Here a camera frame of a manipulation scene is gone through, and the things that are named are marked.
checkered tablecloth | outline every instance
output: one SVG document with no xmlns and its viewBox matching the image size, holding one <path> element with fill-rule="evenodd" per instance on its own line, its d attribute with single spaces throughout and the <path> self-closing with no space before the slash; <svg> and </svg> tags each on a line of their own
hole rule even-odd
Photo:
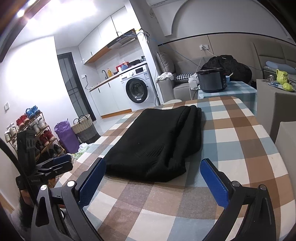
<svg viewBox="0 0 296 241">
<path fill-rule="evenodd" d="M 198 90 L 198 99 L 233 96 L 239 98 L 256 115 L 257 110 L 257 90 L 242 81 L 230 81 L 227 87 L 220 92 L 206 93 Z"/>
<path fill-rule="evenodd" d="M 295 223 L 295 200 L 287 169 L 274 143 L 240 99 L 213 97 L 159 106 L 202 109 L 203 144 L 186 159 L 187 172 L 166 183 L 138 183 L 105 176 L 84 211 L 105 241 L 202 240 L 223 211 L 199 171 L 209 158 L 219 171 L 242 185 L 267 186 L 280 240 Z M 97 157 L 104 157 L 142 110 L 127 114 L 100 137 L 65 173 L 57 186 L 76 180 Z M 235 237 L 246 205 L 228 240 Z"/>
</svg>

purple bag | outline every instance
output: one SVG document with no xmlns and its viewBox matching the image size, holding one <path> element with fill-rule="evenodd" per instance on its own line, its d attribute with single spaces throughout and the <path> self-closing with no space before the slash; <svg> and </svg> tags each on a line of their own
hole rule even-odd
<svg viewBox="0 0 296 241">
<path fill-rule="evenodd" d="M 80 142 L 72 130 L 68 120 L 56 124 L 54 131 L 68 153 L 78 152 Z"/>
</svg>

blue pillow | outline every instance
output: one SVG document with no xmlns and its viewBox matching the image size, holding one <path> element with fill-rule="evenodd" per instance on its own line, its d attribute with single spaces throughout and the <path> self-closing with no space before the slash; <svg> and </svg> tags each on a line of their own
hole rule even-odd
<svg viewBox="0 0 296 241">
<path fill-rule="evenodd" d="M 288 74 L 296 74 L 296 69 L 287 64 L 277 64 L 271 61 L 267 61 L 266 65 L 273 69 L 279 69 L 281 71 L 286 71 Z"/>
</svg>

washing machine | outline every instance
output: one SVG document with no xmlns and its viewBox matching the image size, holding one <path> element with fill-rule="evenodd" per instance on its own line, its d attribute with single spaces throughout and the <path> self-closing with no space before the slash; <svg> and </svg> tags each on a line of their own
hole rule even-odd
<svg viewBox="0 0 296 241">
<path fill-rule="evenodd" d="M 120 81 L 132 111 L 160 105 L 147 64 L 120 75 Z"/>
</svg>

range hood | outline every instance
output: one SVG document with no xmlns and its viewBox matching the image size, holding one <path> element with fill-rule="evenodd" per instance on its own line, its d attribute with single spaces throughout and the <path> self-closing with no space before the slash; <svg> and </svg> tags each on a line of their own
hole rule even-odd
<svg viewBox="0 0 296 241">
<path fill-rule="evenodd" d="M 114 39 L 112 42 L 107 44 L 109 49 L 119 49 L 124 45 L 130 43 L 131 41 L 137 38 L 136 32 L 134 30 L 126 32 L 124 35 L 119 36 L 118 38 Z"/>
</svg>

